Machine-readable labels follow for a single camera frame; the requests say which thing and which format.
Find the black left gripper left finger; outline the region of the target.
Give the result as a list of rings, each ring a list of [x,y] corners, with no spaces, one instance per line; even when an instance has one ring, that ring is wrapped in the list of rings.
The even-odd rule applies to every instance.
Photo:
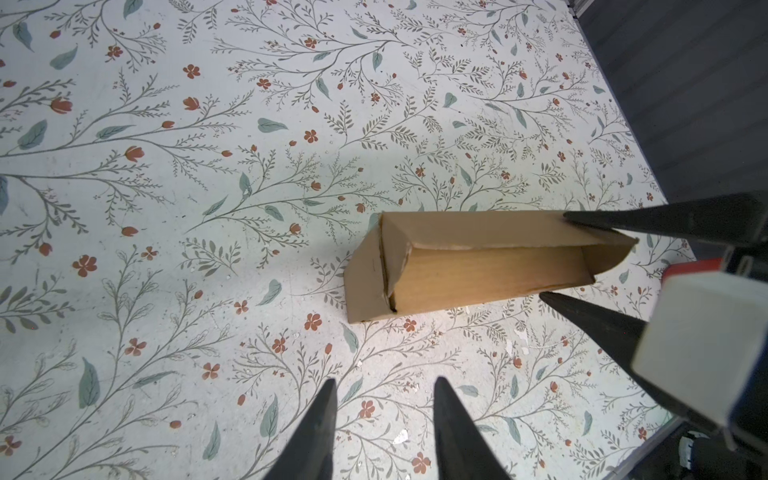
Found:
[[[328,379],[264,479],[331,479],[336,417],[336,381]]]

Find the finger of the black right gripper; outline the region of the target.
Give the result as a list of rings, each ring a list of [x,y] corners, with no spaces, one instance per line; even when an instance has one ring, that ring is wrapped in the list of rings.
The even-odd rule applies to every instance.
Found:
[[[751,191],[626,211],[568,211],[572,223],[726,246],[767,241],[767,192]]]
[[[658,405],[703,432],[720,430],[714,422],[633,370],[631,363],[645,330],[645,321],[560,293],[542,292],[539,299],[588,335]]]

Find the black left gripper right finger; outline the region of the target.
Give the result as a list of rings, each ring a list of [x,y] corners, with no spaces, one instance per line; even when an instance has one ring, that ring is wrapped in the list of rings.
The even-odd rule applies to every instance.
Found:
[[[434,384],[433,425],[440,480],[510,478],[445,377]]]

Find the brown cardboard paper box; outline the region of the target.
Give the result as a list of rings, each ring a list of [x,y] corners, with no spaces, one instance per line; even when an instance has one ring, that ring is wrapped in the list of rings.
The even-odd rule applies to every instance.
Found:
[[[344,272],[351,324],[581,287],[635,238],[560,211],[386,212]]]

